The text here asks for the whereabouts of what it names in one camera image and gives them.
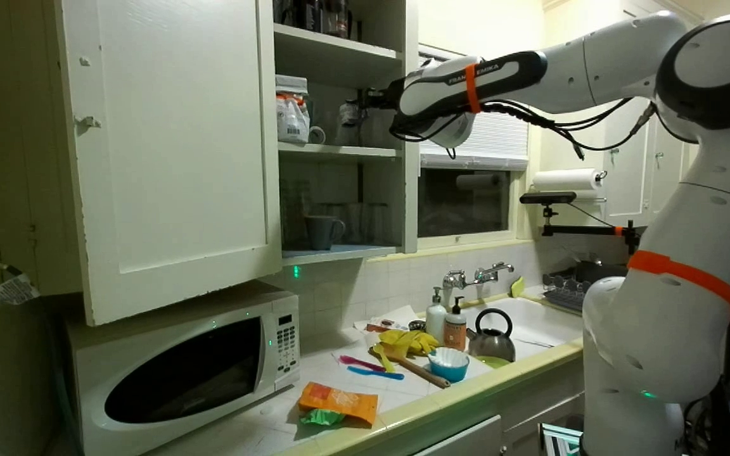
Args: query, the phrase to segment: kettle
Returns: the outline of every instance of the kettle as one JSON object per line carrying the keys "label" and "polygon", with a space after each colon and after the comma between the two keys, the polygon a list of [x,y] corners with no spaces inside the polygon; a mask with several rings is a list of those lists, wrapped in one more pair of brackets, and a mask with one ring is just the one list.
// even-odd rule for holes
{"label": "kettle", "polygon": [[[506,329],[482,329],[482,319],[487,315],[499,315],[506,323]],[[511,319],[501,309],[483,309],[475,319],[475,332],[468,329],[468,354],[477,357],[501,357],[506,362],[515,362],[515,343],[511,343]]]}

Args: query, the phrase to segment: cabinet door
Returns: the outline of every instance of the cabinet door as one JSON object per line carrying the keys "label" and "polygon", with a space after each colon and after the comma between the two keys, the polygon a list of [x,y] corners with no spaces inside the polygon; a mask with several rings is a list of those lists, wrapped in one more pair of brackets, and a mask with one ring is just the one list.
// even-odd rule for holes
{"label": "cabinet door", "polygon": [[59,2],[89,324],[276,271],[271,5]]}

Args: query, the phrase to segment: robotic arm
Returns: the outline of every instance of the robotic arm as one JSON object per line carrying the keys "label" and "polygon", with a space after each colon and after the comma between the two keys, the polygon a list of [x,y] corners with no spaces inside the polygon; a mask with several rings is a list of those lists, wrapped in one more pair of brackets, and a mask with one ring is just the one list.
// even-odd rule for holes
{"label": "robotic arm", "polygon": [[682,406],[723,376],[730,324],[730,16],[690,30],[670,12],[575,43],[411,73],[392,134],[459,148],[475,115],[577,111],[655,102],[700,158],[649,225],[625,280],[590,286],[585,319],[585,452],[682,454]]}

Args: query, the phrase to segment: kitchen counter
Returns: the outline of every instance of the kitchen counter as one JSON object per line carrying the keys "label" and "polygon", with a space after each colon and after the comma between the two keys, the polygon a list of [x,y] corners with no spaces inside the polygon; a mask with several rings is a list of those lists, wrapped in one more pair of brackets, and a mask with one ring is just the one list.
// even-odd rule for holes
{"label": "kitchen counter", "polygon": [[[404,372],[404,381],[388,381],[376,376],[355,376],[341,362],[340,354],[352,354],[360,359],[373,359],[368,348],[373,346],[373,334],[350,332],[347,343],[340,348],[303,352],[298,359],[298,382],[288,390],[267,397],[243,414],[215,422],[175,443],[154,452],[158,456],[191,456],[191,454],[210,454],[210,456],[267,456],[267,454],[296,454],[296,456],[317,456],[317,454],[338,454],[355,448],[368,442],[378,442],[385,434],[396,434],[404,427],[411,427],[418,418],[431,414],[442,414],[457,403],[477,397],[487,390],[511,389],[551,366],[559,366],[581,357],[581,339],[568,346],[544,351],[527,359],[505,366],[499,370],[487,368],[483,362],[468,362],[467,381],[448,385],[445,390],[420,381],[412,372]],[[309,427],[298,427],[296,397],[302,395],[307,382],[321,382],[350,392],[373,392],[378,395],[378,424],[368,428],[352,422],[315,430]]]}

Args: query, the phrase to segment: cabinet shelf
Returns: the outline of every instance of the cabinet shelf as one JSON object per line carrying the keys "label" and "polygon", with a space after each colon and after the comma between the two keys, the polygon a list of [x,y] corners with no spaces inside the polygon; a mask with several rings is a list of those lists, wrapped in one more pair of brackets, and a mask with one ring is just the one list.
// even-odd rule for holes
{"label": "cabinet shelf", "polygon": [[388,253],[399,253],[399,249],[340,244],[340,245],[333,245],[333,252],[283,252],[283,267],[352,262],[352,258],[369,258],[369,256],[388,256]]}
{"label": "cabinet shelf", "polygon": [[292,25],[273,25],[276,58],[282,73],[309,77],[338,87],[373,87],[396,77],[400,57],[392,48],[381,48],[338,35],[321,35]]}
{"label": "cabinet shelf", "polygon": [[293,158],[340,158],[340,159],[396,159],[399,149],[391,148],[352,148],[352,144],[292,144],[279,143],[282,156]]}

